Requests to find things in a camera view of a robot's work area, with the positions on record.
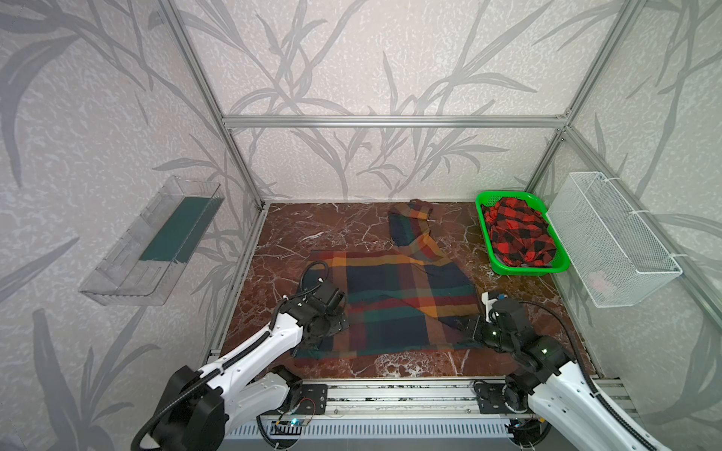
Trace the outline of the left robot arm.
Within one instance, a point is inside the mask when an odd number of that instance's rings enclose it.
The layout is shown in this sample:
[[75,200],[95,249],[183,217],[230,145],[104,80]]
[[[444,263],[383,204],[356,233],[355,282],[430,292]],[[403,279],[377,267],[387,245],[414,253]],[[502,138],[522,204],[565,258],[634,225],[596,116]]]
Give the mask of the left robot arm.
[[296,377],[281,369],[261,372],[287,351],[346,328],[344,301],[343,291],[320,281],[283,299],[267,325],[226,355],[198,370],[178,369],[131,448],[216,450],[236,428],[280,408]]

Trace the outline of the green plastic basket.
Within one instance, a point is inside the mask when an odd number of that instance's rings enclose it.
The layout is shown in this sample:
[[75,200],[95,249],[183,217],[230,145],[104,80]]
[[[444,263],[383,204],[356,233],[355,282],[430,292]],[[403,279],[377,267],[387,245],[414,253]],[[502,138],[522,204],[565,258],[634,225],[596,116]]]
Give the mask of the green plastic basket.
[[475,203],[494,272],[544,276],[569,269],[570,258],[541,199],[524,192],[486,191]]

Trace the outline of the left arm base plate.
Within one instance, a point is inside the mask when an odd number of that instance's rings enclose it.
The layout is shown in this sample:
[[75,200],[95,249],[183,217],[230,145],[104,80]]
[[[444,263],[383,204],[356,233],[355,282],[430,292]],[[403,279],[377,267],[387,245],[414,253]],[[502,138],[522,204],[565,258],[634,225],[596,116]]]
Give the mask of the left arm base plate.
[[322,383],[302,384],[291,389],[281,406],[268,412],[284,415],[324,415],[329,386]]

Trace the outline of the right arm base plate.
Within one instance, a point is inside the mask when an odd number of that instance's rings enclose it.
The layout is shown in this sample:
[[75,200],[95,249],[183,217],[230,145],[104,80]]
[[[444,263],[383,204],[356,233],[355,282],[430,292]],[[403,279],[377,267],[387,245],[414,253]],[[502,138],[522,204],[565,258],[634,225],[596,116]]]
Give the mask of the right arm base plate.
[[474,381],[472,389],[480,413],[505,413],[505,415],[532,415],[528,396],[509,383]]

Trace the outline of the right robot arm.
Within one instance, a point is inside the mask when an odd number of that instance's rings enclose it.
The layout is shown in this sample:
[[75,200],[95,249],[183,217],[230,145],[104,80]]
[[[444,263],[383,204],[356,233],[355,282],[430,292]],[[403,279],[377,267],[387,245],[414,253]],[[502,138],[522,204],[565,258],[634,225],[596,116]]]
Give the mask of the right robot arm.
[[525,302],[496,292],[481,296],[484,312],[469,328],[476,344],[511,355],[517,370],[504,383],[477,381],[473,389],[485,413],[525,415],[508,426],[511,440],[531,450],[554,428],[579,450],[663,450],[586,372],[577,345],[565,348],[534,330]]

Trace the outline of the multicolour plaid shirt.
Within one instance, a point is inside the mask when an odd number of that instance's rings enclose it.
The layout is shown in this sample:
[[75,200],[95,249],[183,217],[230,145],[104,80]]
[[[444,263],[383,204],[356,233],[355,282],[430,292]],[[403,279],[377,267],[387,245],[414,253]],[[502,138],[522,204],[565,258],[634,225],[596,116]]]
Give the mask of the multicolour plaid shirt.
[[478,289],[432,237],[434,208],[417,199],[387,213],[392,248],[315,251],[304,286],[325,275],[346,294],[349,326],[299,359],[357,358],[405,351],[462,348],[469,322],[481,315]]

